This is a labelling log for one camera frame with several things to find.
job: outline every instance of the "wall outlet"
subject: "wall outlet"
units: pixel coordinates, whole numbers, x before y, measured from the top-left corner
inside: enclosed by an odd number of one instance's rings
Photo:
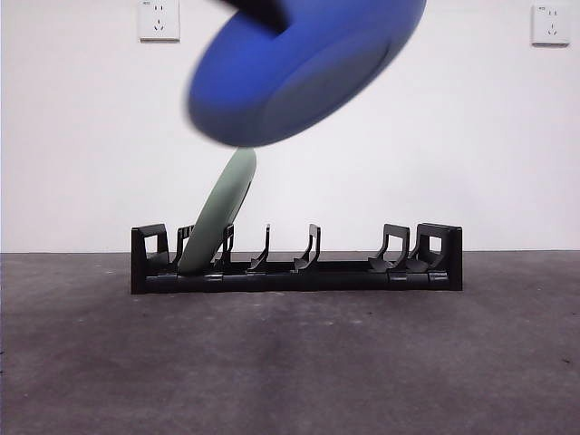
[[[567,46],[570,44],[569,5],[534,5],[532,15],[533,45]]]
[[[140,0],[139,38],[179,41],[179,0]]]

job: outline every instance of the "sage green plate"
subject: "sage green plate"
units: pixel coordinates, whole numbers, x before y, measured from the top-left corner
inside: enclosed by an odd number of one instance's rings
[[[256,172],[256,153],[238,149],[209,194],[178,263],[182,275],[202,273],[222,241],[224,228],[234,223]]]

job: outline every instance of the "concrete floor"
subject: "concrete floor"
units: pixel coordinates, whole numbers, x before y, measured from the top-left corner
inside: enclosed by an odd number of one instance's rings
[[[5,435],[580,434],[580,252],[463,293],[131,296],[127,255],[3,256]]]

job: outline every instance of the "white wall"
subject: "white wall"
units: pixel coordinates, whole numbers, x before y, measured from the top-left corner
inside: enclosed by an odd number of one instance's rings
[[[237,249],[375,249],[383,222],[462,225],[467,249],[580,248],[580,5],[530,47],[530,0],[429,0],[391,67],[329,119],[259,149]],[[128,251],[194,223],[232,149],[188,124],[229,9],[181,0],[182,41],[141,44],[134,0],[4,0],[3,252]]]

